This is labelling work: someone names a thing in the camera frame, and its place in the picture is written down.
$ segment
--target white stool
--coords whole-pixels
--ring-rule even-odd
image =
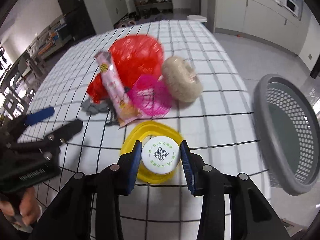
[[[201,15],[188,15],[187,17],[188,20],[190,21],[197,21],[197,22],[201,22],[201,23],[206,23],[207,22],[207,18],[203,17]]]

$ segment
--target yellow label on package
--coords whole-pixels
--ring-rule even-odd
[[[102,64],[100,65],[100,72],[106,72],[106,71],[108,70],[108,68],[109,68],[109,65],[108,65],[108,64],[102,63]]]

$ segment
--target red plastic bag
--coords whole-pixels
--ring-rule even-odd
[[[101,73],[97,74],[94,80],[89,84],[87,93],[92,98],[93,102],[97,104],[99,104],[101,100],[109,97],[108,92],[102,84]]]
[[[115,41],[112,54],[122,84],[130,89],[143,74],[161,76],[163,50],[158,41],[146,35],[129,35]]]

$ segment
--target qr code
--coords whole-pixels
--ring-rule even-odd
[[[163,161],[168,154],[169,154],[168,152],[166,152],[161,147],[159,147],[157,151],[153,154],[153,156],[159,159],[160,161]]]

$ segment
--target gray laundry basket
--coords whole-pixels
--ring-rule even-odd
[[[296,196],[319,174],[318,120],[305,96],[281,76],[264,76],[254,91],[254,126],[271,186]]]

